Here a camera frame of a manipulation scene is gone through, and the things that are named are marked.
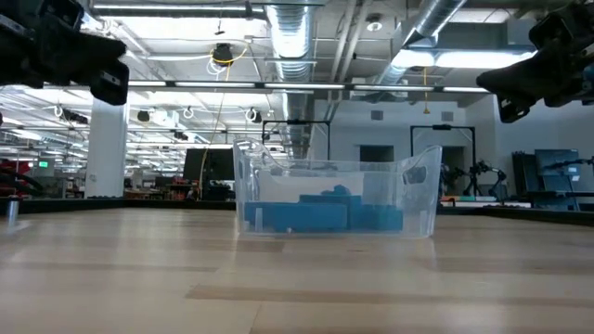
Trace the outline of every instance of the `yellow cable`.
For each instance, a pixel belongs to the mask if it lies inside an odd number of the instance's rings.
[[[231,65],[229,65],[226,68],[226,78],[225,78],[225,81],[226,82],[229,81],[229,75],[230,74],[231,74]],[[223,96],[221,98],[221,105],[219,106],[219,110],[216,113],[216,122],[214,123],[213,133],[211,134],[211,138],[208,141],[208,145],[206,146],[206,149],[204,150],[204,155],[202,156],[202,164],[200,165],[200,180],[199,180],[199,183],[198,183],[200,194],[201,194],[202,190],[204,189],[204,186],[202,184],[202,177],[203,177],[203,174],[204,174],[204,164],[206,163],[206,156],[208,155],[208,150],[211,148],[211,144],[213,143],[214,136],[216,135],[216,127],[219,125],[219,122],[221,120],[221,113],[222,113],[222,110],[223,110],[224,103],[225,103],[225,93],[223,93]]]

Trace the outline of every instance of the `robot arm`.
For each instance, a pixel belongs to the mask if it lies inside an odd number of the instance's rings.
[[[548,107],[594,101],[594,2],[574,0],[548,14],[531,31],[537,53],[481,74],[477,84],[497,95],[502,122],[516,122],[544,99]]]
[[[75,0],[8,0],[0,4],[0,85],[43,88],[71,82],[98,99],[126,103],[129,70],[123,42],[80,32]]]

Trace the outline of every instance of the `wooden surface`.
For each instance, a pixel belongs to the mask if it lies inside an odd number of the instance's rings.
[[[0,234],[0,332],[594,332],[594,229],[447,216],[427,240],[237,239],[233,216],[22,215]]]

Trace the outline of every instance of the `transparent container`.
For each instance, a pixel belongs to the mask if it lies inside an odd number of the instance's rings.
[[[433,234],[442,148],[399,162],[275,160],[234,143],[238,227],[249,234]]]

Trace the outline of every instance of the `silver duct pipe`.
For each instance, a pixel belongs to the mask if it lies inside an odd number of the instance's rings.
[[[272,45],[277,58],[308,58],[314,30],[314,8],[311,6],[267,6]],[[312,65],[299,62],[278,62],[278,78],[282,82],[307,83],[312,80]],[[308,94],[283,94],[285,120],[312,121],[314,97]],[[287,152],[294,159],[305,159],[309,149],[311,126],[288,126]]]
[[[438,34],[465,3],[466,0],[423,0],[420,4],[419,14],[415,18],[415,24],[402,41],[400,49]],[[408,68],[389,64],[374,84],[398,84],[407,70]]]

